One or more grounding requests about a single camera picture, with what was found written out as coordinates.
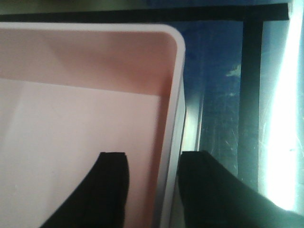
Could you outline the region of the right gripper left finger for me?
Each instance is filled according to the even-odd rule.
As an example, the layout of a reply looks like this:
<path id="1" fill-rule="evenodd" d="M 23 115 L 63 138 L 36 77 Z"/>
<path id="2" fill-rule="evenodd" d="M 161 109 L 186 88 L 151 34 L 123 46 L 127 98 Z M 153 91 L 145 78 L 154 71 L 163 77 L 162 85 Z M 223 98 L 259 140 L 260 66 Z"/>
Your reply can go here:
<path id="1" fill-rule="evenodd" d="M 128 190 L 126 154 L 102 152 L 82 182 L 42 227 L 122 228 Z"/>

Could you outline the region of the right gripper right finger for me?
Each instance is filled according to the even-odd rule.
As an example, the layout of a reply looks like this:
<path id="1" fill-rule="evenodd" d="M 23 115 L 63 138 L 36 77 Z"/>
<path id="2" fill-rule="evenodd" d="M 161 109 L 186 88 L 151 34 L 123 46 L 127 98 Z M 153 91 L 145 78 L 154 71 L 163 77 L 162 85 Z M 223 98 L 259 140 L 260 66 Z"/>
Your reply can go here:
<path id="1" fill-rule="evenodd" d="M 239 181 L 208 152 L 183 152 L 179 190 L 188 228 L 288 228 L 290 213 Z"/>

